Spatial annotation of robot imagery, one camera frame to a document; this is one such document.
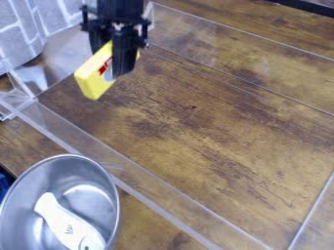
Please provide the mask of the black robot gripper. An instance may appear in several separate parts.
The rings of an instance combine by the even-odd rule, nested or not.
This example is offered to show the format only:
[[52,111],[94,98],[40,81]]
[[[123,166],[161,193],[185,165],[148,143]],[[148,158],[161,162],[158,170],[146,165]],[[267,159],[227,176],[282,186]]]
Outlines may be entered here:
[[138,49],[147,46],[151,20],[143,15],[143,0],[83,0],[82,30],[88,33],[91,51],[112,40],[112,76],[130,73],[136,64]]

